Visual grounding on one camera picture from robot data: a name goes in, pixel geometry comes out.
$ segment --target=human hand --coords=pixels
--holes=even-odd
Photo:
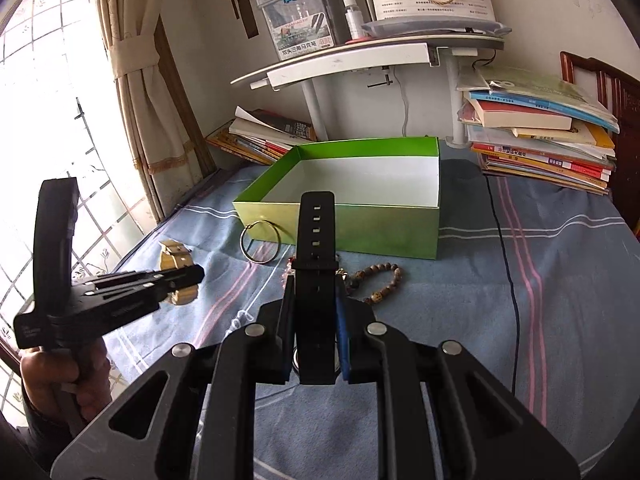
[[[90,422],[111,402],[111,366],[102,338],[95,341],[88,351],[94,370],[77,384],[76,399],[82,418]],[[80,371],[71,355],[31,348],[22,356],[20,371],[24,390],[33,407],[51,420],[64,422],[64,416],[53,394],[53,387],[55,384],[74,383],[78,380]]]

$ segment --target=striped bed sheet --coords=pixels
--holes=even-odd
[[[443,146],[438,259],[340,253],[350,272],[392,261],[406,271],[376,317],[410,339],[460,341],[576,457],[583,473],[615,439],[640,396],[640,244],[611,202],[523,177],[485,177],[468,152]],[[135,380],[177,342],[221,341],[282,296],[292,246],[266,266],[239,249],[232,200],[264,168],[200,186],[121,270],[157,268],[159,241],[180,240],[206,272],[198,299],[106,337]],[[258,254],[276,249],[253,242]],[[385,281],[366,283],[369,293]],[[376,478],[375,387],[285,386],[257,391],[258,479]]]

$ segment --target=wall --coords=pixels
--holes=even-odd
[[[505,52],[498,53],[498,63],[560,75],[559,53],[567,50],[597,57],[640,79],[640,48],[610,0],[492,2],[497,19],[514,29]],[[205,135],[229,120],[237,104],[308,120],[298,86],[280,92],[229,86],[237,76],[277,60],[255,3],[254,17],[259,35],[248,39],[231,0],[165,0],[162,19]],[[408,96],[408,135],[450,135],[444,68],[399,66],[396,75]],[[404,107],[398,83],[367,89],[367,84],[383,79],[380,69],[316,79],[331,138],[400,135]]]

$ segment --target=metal pole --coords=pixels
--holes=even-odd
[[[309,115],[311,115],[311,123],[314,126],[318,140],[329,140],[313,79],[305,79],[301,85],[302,91],[305,94],[306,107],[309,110]]]
[[[447,137],[447,145],[452,148],[468,148],[471,143],[466,138],[465,125],[458,120],[458,110],[462,108],[464,99],[462,92],[456,90],[458,84],[458,76],[460,75],[460,66],[458,58],[448,52],[445,56],[445,65],[447,67],[447,79],[449,80],[449,94],[451,97],[451,119],[453,123],[453,137]]]

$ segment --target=beige curtain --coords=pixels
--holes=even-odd
[[[202,172],[158,69],[154,31],[162,0],[96,0],[135,167],[162,219]]]

